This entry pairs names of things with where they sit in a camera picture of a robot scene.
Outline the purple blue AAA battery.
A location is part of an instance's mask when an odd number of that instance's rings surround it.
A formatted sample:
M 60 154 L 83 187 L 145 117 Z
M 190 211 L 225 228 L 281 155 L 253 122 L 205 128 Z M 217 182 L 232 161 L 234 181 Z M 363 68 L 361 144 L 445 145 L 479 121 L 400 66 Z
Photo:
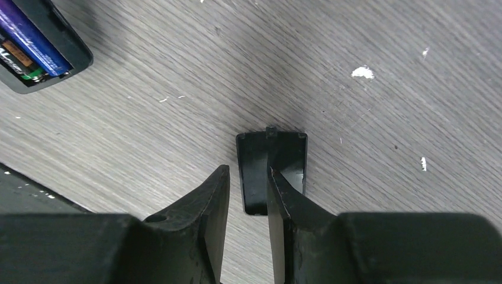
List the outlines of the purple blue AAA battery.
M 61 76 L 73 69 L 13 1 L 1 1 L 1 29 L 50 76 Z

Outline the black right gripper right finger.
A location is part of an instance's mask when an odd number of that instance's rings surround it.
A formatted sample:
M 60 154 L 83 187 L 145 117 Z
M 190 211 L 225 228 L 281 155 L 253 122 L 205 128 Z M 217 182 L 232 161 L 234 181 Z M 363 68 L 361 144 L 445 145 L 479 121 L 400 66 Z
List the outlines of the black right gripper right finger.
M 333 215 L 268 174 L 275 283 L 500 283 L 501 234 L 444 212 Z

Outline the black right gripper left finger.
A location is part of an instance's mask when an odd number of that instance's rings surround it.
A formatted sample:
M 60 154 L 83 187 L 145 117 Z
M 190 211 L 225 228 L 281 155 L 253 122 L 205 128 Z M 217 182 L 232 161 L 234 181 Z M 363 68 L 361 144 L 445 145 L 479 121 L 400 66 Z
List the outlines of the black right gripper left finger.
M 2 283 L 219 283 L 230 169 L 140 220 L 130 214 L 1 213 Z

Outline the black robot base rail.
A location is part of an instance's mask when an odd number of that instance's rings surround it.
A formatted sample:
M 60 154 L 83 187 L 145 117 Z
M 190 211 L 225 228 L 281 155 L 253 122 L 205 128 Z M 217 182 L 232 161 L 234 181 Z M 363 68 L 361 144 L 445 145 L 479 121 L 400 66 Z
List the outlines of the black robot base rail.
M 28 176 L 1 164 L 1 213 L 89 213 Z

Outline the black battery cover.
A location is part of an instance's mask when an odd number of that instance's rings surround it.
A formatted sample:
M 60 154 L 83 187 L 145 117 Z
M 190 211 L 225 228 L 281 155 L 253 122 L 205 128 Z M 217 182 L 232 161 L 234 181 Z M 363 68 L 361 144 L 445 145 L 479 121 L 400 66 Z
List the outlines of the black battery cover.
M 247 215 L 268 214 L 266 201 L 270 160 L 273 168 L 279 170 L 295 190 L 305 194 L 307 145 L 306 133 L 279 131 L 276 127 L 236 136 L 243 209 Z

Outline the silver black AAA battery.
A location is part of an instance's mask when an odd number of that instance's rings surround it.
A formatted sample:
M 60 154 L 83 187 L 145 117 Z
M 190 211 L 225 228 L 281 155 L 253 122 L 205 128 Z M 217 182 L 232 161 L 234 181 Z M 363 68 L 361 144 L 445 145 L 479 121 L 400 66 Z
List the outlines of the silver black AAA battery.
M 1 40 L 1 59 L 24 80 L 39 82 L 45 75 L 45 71 L 36 62 L 7 38 Z

